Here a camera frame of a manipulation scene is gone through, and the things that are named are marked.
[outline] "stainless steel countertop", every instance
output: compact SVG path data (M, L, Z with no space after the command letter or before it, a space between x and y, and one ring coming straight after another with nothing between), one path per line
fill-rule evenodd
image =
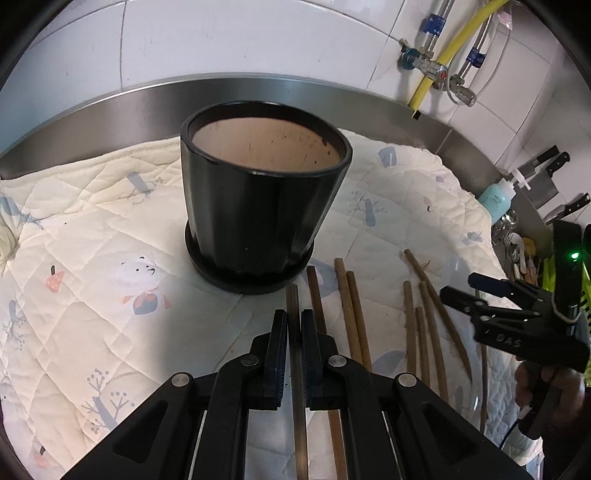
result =
M330 83L276 76L198 76L146 85L95 99L39 126L0 157L0 177L13 179L59 164L92 158L140 142L178 135L193 112L214 103L265 100L293 105L333 125L366 137L426 148L438 154L474 195L501 178L498 169L448 125L398 102ZM551 251L551 233L529 200L518 191L512 207L517 233Z

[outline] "blue valve handle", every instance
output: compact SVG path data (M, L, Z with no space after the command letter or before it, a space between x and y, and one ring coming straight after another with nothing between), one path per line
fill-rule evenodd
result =
M484 63L485 58L486 58L485 53L480 53L480 51L478 49L472 47L472 49L470 50L470 53L466 57L466 60L469 61L472 64L472 66L479 69L480 67L482 67L482 64Z
M423 32L432 33L433 35L438 37L439 35L441 35L441 32L443 31L443 27L445 27L445 18L440 17L436 14L431 14L425 20L425 23L423 25Z

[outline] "ceramic pot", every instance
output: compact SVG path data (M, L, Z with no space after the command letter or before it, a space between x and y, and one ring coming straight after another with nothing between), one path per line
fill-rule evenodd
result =
M181 128L193 264L225 290L260 294L293 280L352 158L349 141L286 105L208 107Z

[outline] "kitchen knife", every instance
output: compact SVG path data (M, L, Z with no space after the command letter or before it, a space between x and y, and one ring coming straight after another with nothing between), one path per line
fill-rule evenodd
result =
M544 153L540 154L536 158L532 158L531 160L525 162L521 167L518 168L518 170L527 180L528 178L533 177L535 175L536 167L542 165L542 163L548 161L552 157L555 157L559 153L560 150L558 150L558 147L554 145L553 147L550 147L548 150L546 150Z
M587 206L591 203L591 196L588 193L581 195L578 199L576 199L573 203L569 203L568 205L560 205L552 210L548 215L544 217L544 222L548 225L549 223L554 222L555 220L560 220L561 218L574 213L581 208Z
M570 161L570 155L567 152L562 152L550 165L528 182L530 189L524 189L523 192L535 208L540 208L558 195L558 190L556 190L556 186L552 181L552 175L568 161Z

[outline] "dried stick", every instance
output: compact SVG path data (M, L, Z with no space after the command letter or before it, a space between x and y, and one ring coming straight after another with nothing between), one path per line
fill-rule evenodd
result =
M306 398L304 393L304 362L300 330L300 300L297 285L285 288L287 331L290 343L291 399L294 414L295 476L308 480L308 437L306 434Z
M407 280L402 284L404 290L404 313L407 328L407 371L417 375L417 319L414 316L413 287Z
M423 307L414 309L417 316L418 331L418 356L421 362L421 380L431 388L431 374L429 371L429 347L427 346L427 326L425 325L425 312Z
M427 317L427 325L429 326L429 335L431 336L431 345L433 346L433 356L435 357L435 369L437 372L437 383L439 385L439 396L443 401L449 404L449 393L447 392L447 375L445 372L445 361L443 360L443 352L441 351L441 339L439 338L439 331L437 330L437 322L435 321L435 314L433 313L433 306L429 298L429 291L426 282L420 282L418 289L421 292L423 299L423 307L425 309L425 317Z
M324 310L322 309L322 300L320 298L320 288L318 287L318 277L316 269L309 265L306 268L308 274L308 285L310 286L310 296L312 298L312 310L316 321L316 330L326 334L326 322L324 321ZM347 462L345 460L345 446L343 444L343 429L340 425L338 410L329 410L330 437L333 443L333 453L335 455L335 467L337 480L346 480Z
M482 357L482 407L480 407L480 433L484 435L488 416L488 349L484 343L480 344Z
M435 308L437 309L437 312L439 313L439 316L441 317L449 336L452 338L452 342L456 346L457 353L460 355L460 360L462 361L464 370L466 370L468 378L470 379L470 382L472 382L472 369L470 368L470 359L468 357L468 352L466 352L466 348L464 347L464 344L462 342L462 338L460 337L460 334L457 332L456 326L453 324L451 317L449 316L446 308L443 306L443 303L441 302L439 295L435 291L435 288L433 287L431 280L429 280L429 277L427 276L421 265L418 264L417 259L414 257L413 253L409 249L406 249L404 251L404 254L408 258L410 264L413 266L413 269L415 273L418 275L418 277L423 282L427 283L429 296L431 297L431 300L433 301L433 304L435 305Z
M345 273L345 264L342 258L335 258L336 279L339 283L340 302L343 306L343 317L345 318L345 328L347 329L347 340L349 342L349 353L351 358L360 364L363 363L361 356L361 346L355 325L355 312L353 311L353 302L349 292L349 283Z
M359 346L361 347L361 359L363 366L368 372L371 372L371 356L369 354L368 334L365 330L365 318L363 317L363 310L361 309L361 299L359 298L359 290L357 289L357 280L355 273L347 272L347 283L349 285L349 292L351 294L351 301L353 303L353 314L355 315L355 325L357 327L357 337L359 338Z

